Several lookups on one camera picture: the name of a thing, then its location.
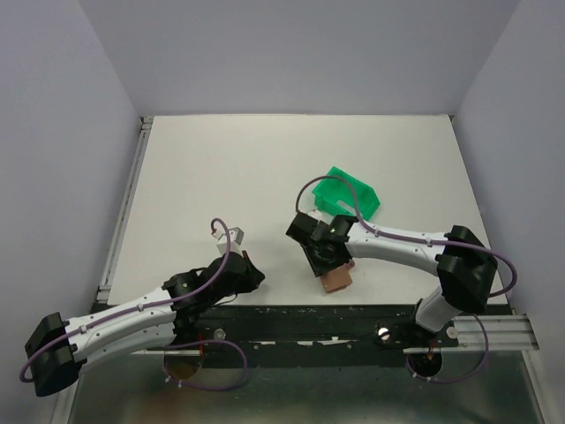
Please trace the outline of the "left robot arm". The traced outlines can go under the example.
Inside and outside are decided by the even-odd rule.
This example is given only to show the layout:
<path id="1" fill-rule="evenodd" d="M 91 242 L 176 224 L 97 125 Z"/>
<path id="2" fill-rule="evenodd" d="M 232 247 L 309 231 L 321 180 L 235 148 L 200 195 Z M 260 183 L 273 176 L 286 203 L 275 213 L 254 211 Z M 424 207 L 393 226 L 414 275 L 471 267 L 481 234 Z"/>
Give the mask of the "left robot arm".
<path id="1" fill-rule="evenodd" d="M 46 397 L 112 356 L 153 348 L 201 350 L 207 341 L 197 328 L 200 316 L 225 298 L 254 292 L 264 279 L 247 253 L 229 252 L 205 268 L 175 274 L 139 299 L 67 320 L 49 314 L 25 344 L 19 379 Z"/>

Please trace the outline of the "green plastic bin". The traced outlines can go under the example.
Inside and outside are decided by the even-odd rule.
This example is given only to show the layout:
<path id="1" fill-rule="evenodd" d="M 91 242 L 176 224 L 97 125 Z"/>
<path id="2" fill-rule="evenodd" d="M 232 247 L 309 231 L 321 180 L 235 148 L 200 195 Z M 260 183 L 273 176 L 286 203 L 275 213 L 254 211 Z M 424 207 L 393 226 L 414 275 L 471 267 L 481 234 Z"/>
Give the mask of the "green plastic bin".
<path id="1" fill-rule="evenodd" d="M 335 166 L 330 169 L 328 176 L 333 178 L 323 178 L 313 188 L 314 204 L 318 210 L 331 216 L 356 215 L 351 190 L 344 182 L 335 179 L 339 177 L 352 187 L 362 217 L 365 220 L 373 217 L 380 207 L 380 199 L 372 187 Z"/>

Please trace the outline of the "tan leather card holder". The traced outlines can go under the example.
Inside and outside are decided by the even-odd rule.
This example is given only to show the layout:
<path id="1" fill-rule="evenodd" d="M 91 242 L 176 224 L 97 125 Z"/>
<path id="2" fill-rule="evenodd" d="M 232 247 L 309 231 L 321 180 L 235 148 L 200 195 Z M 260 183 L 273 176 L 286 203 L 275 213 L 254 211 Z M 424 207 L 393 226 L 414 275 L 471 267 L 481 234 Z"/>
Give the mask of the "tan leather card holder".
<path id="1" fill-rule="evenodd" d="M 339 292 L 348 288 L 352 284 L 350 272 L 354 267 L 355 262 L 353 260 L 349 260 L 342 266 L 320 276 L 320 282 L 325 293 L 329 294 Z"/>

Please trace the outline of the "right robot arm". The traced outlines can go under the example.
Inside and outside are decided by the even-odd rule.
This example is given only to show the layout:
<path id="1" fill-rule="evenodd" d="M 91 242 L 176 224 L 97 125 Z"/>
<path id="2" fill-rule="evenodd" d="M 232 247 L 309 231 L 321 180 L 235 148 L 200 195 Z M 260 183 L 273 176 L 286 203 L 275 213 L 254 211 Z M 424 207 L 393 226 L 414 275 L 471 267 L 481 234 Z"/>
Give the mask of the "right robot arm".
<path id="1" fill-rule="evenodd" d="M 483 313 L 498 270 L 494 255 L 460 225 L 446 233 L 417 233 L 347 215 L 325 223 L 298 212 L 286 235 L 300 244 L 315 276 L 354 259 L 375 259 L 438 277 L 438 288 L 419 302 L 405 327 L 407 338 L 418 346 L 428 345 L 459 314 Z"/>

